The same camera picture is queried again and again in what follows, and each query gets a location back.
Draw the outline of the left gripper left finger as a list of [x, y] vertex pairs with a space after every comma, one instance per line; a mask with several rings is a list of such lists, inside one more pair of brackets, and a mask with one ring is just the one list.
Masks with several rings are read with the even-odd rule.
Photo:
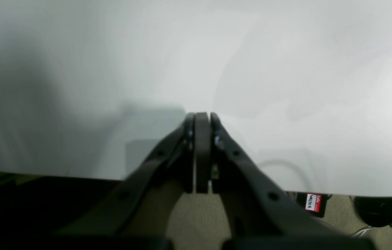
[[172, 250], [170, 214], [194, 180], [195, 114], [161, 139], [139, 168], [58, 231], [68, 250]]

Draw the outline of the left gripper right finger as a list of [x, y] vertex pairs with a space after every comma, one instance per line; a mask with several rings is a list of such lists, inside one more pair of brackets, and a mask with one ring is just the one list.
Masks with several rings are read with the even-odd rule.
[[223, 250], [374, 250], [302, 209], [234, 141], [215, 114], [195, 115], [195, 188], [221, 198], [231, 239]]

